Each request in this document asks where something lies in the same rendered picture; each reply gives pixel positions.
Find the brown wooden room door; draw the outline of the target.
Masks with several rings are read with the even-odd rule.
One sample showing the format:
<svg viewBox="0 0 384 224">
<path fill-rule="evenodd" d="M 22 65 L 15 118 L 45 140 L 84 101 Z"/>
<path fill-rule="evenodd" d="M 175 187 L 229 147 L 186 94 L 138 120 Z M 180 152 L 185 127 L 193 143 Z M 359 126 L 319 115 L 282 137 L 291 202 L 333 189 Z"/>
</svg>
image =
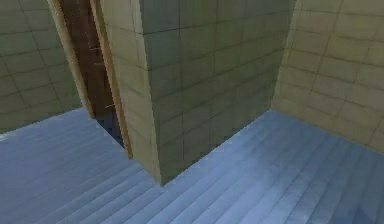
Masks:
<svg viewBox="0 0 384 224">
<path fill-rule="evenodd" d="M 115 112 L 90 0 L 58 0 L 95 118 Z"/>
</svg>

